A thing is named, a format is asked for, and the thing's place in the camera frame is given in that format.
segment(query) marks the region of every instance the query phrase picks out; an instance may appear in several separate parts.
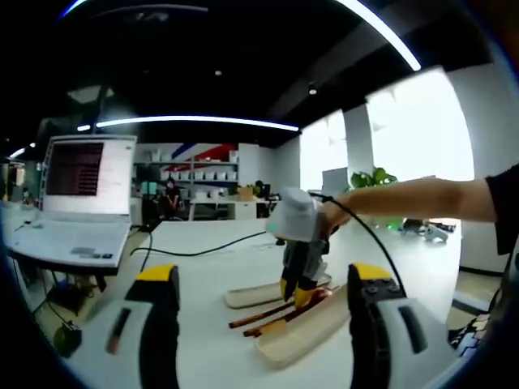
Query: human arm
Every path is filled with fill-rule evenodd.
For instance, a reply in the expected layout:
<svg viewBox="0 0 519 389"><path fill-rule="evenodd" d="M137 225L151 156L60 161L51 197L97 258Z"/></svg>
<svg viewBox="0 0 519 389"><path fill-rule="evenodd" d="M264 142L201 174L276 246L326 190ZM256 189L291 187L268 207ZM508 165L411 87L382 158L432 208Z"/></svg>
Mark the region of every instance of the human arm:
<svg viewBox="0 0 519 389"><path fill-rule="evenodd" d="M453 182L439 178L420 178L352 190L337 201L359 215L398 216L414 219L451 217L454 219L496 222L491 192L485 180ZM329 229L344 224L350 217L333 203L324 205Z"/></svg>

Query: black sleeve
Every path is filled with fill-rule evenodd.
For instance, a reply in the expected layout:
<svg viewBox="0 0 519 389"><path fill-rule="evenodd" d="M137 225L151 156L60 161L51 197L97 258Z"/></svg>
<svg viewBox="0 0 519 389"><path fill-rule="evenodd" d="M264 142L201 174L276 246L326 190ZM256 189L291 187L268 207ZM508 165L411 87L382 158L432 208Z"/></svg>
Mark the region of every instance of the black sleeve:
<svg viewBox="0 0 519 389"><path fill-rule="evenodd" d="M487 177L494 201L497 223L497 251L511 253L519 235L519 165L494 177Z"/></svg>

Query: led light strip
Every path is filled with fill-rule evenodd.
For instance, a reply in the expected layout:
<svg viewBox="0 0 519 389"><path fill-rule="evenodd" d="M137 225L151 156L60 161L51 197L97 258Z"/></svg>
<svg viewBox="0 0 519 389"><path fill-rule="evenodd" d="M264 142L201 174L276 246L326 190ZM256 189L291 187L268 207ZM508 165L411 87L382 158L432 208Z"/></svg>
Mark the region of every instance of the led light strip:
<svg viewBox="0 0 519 389"><path fill-rule="evenodd" d="M17 156L21 155L21 154L24 154L25 153L25 147L22 147L20 148L19 150L16 150L15 152L13 152L9 158L16 158Z"/></svg>
<svg viewBox="0 0 519 389"><path fill-rule="evenodd" d="M358 0L336 0L350 11L354 12L358 16L364 19L364 21L370 24L381 36L383 36L398 53L405 59L405 61L411 66L414 71L422 69L422 65L416 59L416 57L407 48L402 39L395 34L395 32L388 27L386 23L382 21L377 15L373 13L369 8Z"/></svg>
<svg viewBox="0 0 519 389"><path fill-rule="evenodd" d="M78 127L78 131L81 132L81 131L88 131L90 130L90 125L89 124L85 124L84 126L79 126Z"/></svg>
<svg viewBox="0 0 519 389"><path fill-rule="evenodd" d="M70 13L74 8L76 8L77 6L80 6L81 4L83 4L86 1L87 0L75 0L75 2L73 2L71 4L71 6L69 6L67 9L64 10L64 12L62 13L61 17L66 16L66 14Z"/></svg>
<svg viewBox="0 0 519 389"><path fill-rule="evenodd" d="M107 122L99 122L96 124L97 127L109 127L118 126L120 124L131 124L131 123L149 123L149 122L219 122L219 123L233 123L233 124L247 124L249 126L262 126L277 128L279 130L287 131L299 131L295 126L287 126L285 124L277 124L271 122L262 122L259 120L248 120L248 119L235 119L235 118L219 118L213 116L150 116L147 118L129 118L129 119L118 119L109 120ZM78 131L90 130L89 125L79 126Z"/></svg>

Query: black ceiling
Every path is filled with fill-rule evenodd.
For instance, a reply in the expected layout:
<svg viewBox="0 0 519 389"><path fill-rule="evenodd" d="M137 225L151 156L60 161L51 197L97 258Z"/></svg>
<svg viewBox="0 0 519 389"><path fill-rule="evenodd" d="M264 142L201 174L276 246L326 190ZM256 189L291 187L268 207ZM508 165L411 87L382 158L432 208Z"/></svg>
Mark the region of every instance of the black ceiling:
<svg viewBox="0 0 519 389"><path fill-rule="evenodd" d="M399 3L363 2L381 15ZM410 0L400 2L413 6ZM102 105L101 119L194 114L303 127L335 109L351 109L366 94L412 73L392 46L383 45L336 74L320 75L316 96L303 91L293 108L279 110L280 99L295 84L314 82L315 63L362 27L359 17L334 0L161 3L89 0L56 23L67 4L54 2L40 13L36 10L38 18L28 16L26 23L41 33L26 38L18 56L21 66L31 68L24 72L17 96L26 112L23 130L7 130L2 153L26 146L38 129L44 139L74 133L71 123L91 121L95 102L80 104L68 93L94 85L113 93ZM420 12L414 7L409 15ZM454 8L445 7L402 39L423 68L441 65L450 71L490 61L478 29ZM41 124L49 122L43 118L64 117L74 120ZM271 147L294 136L261 127L185 122L125 130L146 142L255 142ZM43 143L38 141L40 149Z"/></svg>

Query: black cable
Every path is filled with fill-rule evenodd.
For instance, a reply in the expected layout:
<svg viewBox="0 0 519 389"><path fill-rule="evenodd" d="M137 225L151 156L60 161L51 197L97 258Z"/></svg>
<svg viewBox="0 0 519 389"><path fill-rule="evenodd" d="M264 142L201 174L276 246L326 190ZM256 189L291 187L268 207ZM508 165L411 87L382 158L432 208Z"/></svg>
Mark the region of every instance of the black cable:
<svg viewBox="0 0 519 389"><path fill-rule="evenodd" d="M144 262L143 262L143 266L140 267L140 270L144 270L144 267L146 266L146 262L148 261L148 258L149 258L149 253L153 250L152 247L153 247L153 235L150 231L148 231L148 235L149 235L149 246L146 250L148 250L148 252L146 253L146 257L144 258ZM130 253L130 256L135 253L137 250L139 249L136 248L134 249L131 253Z"/></svg>
<svg viewBox="0 0 519 389"><path fill-rule="evenodd" d="M45 283L45 277L43 276L43 273L41 272L41 269L38 269L38 271L40 272L40 277L41 277L41 282L43 283L43 291L45 292L45 301L47 301L47 305L49 306L50 310L52 310L54 312L54 314L56 316L59 317L59 319L62 321L62 323L69 329L69 330L73 330L74 328L71 326L71 324L69 322L67 322L55 309L54 307L50 304L50 301L49 301L49 298L47 296L47 286L46 286L46 283Z"/></svg>
<svg viewBox="0 0 519 389"><path fill-rule="evenodd" d="M389 252L386 249L386 247L384 246L384 243L382 243L380 241L379 237L377 237L375 235L373 230L366 223L364 223L362 221L362 219L355 214L355 212L353 212L348 207L346 207L346 206L342 205L341 203L339 203L338 201L336 201L333 197L324 196L322 194L317 194L317 193L310 193L310 196L322 198L324 200L323 203L326 201L329 201L330 203L334 203L340 209L342 209L344 212L350 214L350 216L353 217L358 223L360 223L360 225L371 235L371 237L373 237L373 239L375 239L375 242L379 245L380 249L384 252L386 259L389 262L389 266L391 266L392 271L398 280L398 284L400 285L400 289L401 289L402 293L404 294L404 297L407 297L407 293L405 292L404 284L402 283L402 279L400 278L400 273L398 272L397 267L395 266L395 263L392 261L391 255L389 255Z"/></svg>
<svg viewBox="0 0 519 389"><path fill-rule="evenodd" d="M209 249L209 250L204 250L204 251L200 251L198 253L174 253L174 252L171 252L171 251L165 251L165 250L158 250L158 249L153 249L152 248L152 244L150 242L150 246L147 248L147 247L137 247L136 249L134 249L131 253L130 253L130 256L132 256L136 251L141 251L141 250L146 250L148 252L148 255L151 251L153 251L154 253L161 253L161 254L167 254L167 255L173 255L175 257L196 257L198 255L203 255L203 254L208 254L208 253L212 253L213 251L218 251L218 250L221 250L221 249L225 249L226 247L229 247L235 243L238 243L238 242L241 242L241 241L244 241L246 239L250 239L251 237L258 237L259 235L263 235L264 233L267 233L266 231L262 231L260 233L253 233L252 235L247 235L246 237L240 237L239 239L236 239L235 241L232 241L232 242L229 242L229 243L226 243L224 244L223 246L219 246L219 247L215 247L214 249ZM143 268L144 268L144 264L146 263L146 260L148 259L148 255L146 255L146 259L144 260L144 263L143 263Z"/></svg>

